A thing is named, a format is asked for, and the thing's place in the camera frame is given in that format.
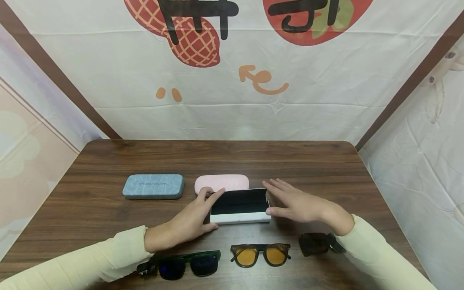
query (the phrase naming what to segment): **dark blue lens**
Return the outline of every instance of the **dark blue lens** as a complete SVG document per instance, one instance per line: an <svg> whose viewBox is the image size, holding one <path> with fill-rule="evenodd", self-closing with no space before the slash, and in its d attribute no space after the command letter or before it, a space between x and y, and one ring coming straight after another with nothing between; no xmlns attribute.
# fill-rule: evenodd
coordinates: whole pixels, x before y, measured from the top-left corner
<svg viewBox="0 0 464 290"><path fill-rule="evenodd" d="M218 269L218 258L216 255L193 258L190 261L190 268L197 276L211 275Z"/></svg>
<svg viewBox="0 0 464 290"><path fill-rule="evenodd" d="M182 260L161 260L158 264L160 276L166 280L177 280L182 278L185 272L185 263Z"/></svg>

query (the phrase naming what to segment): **pink wall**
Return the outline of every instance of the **pink wall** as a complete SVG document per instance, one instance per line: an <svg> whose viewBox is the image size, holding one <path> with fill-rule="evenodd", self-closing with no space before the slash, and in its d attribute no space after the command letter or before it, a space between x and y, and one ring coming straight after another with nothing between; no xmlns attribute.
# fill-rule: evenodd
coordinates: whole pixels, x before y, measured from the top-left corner
<svg viewBox="0 0 464 290"><path fill-rule="evenodd" d="M0 259L78 153L0 79Z"/></svg>

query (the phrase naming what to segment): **sunglasses lens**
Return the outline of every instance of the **sunglasses lens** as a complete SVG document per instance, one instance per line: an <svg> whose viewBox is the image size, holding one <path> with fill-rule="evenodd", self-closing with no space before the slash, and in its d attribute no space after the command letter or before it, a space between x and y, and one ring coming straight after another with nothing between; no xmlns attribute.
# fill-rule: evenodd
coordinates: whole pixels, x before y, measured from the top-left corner
<svg viewBox="0 0 464 290"><path fill-rule="evenodd" d="M266 257L272 265L281 265L285 262L287 247L281 244L269 245L266 248Z"/></svg>
<svg viewBox="0 0 464 290"><path fill-rule="evenodd" d="M323 233L316 232L301 235L300 247L305 257L309 255L323 254L329 251L327 236Z"/></svg>
<svg viewBox="0 0 464 290"><path fill-rule="evenodd" d="M164 260L159 263L160 276L165 280L182 278L185 272L185 263L182 260Z"/></svg>
<svg viewBox="0 0 464 290"><path fill-rule="evenodd" d="M237 248L235 250L235 256L237 262L242 266L251 266L255 262L257 250L252 248Z"/></svg>
<svg viewBox="0 0 464 290"><path fill-rule="evenodd" d="M211 275L218 269L218 258L216 255L193 258L190 261L190 268L197 276Z"/></svg>

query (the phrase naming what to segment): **wall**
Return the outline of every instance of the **wall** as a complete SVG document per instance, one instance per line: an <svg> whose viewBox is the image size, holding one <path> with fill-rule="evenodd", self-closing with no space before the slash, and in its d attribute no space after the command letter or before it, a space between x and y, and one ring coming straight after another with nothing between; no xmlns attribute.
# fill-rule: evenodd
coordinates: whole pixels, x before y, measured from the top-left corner
<svg viewBox="0 0 464 290"><path fill-rule="evenodd" d="M0 26L0 260L84 145L104 137Z"/></svg>
<svg viewBox="0 0 464 290"><path fill-rule="evenodd" d="M304 26L307 11L274 15L286 1L234 0L227 29L202 15L197 32L183 16L168 18L170 30L158 0L6 2L122 138L354 144L464 9L341 0L338 11L328 1L310 28L289 33L284 19Z"/></svg>
<svg viewBox="0 0 464 290"><path fill-rule="evenodd" d="M440 290L464 284L463 82L461 39L360 151Z"/></svg>

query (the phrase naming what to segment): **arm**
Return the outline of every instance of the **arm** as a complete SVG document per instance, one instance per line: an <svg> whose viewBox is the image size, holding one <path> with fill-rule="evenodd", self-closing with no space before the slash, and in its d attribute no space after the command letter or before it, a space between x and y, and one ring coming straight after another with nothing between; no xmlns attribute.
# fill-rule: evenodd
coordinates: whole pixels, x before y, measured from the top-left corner
<svg viewBox="0 0 464 290"><path fill-rule="evenodd" d="M224 189L205 200L209 187L171 221L146 229L140 226L114 238L62 255L25 270L0 283L0 290L84 290L101 281L122 278L156 251L172 248L218 228L203 224Z"/></svg>
<svg viewBox="0 0 464 290"><path fill-rule="evenodd" d="M349 260L371 275L381 289L436 290L365 220L350 215L336 203L304 193L282 180L263 181L263 184L288 207L270 207L266 211L268 215L297 222L319 220L326 223L347 251Z"/></svg>

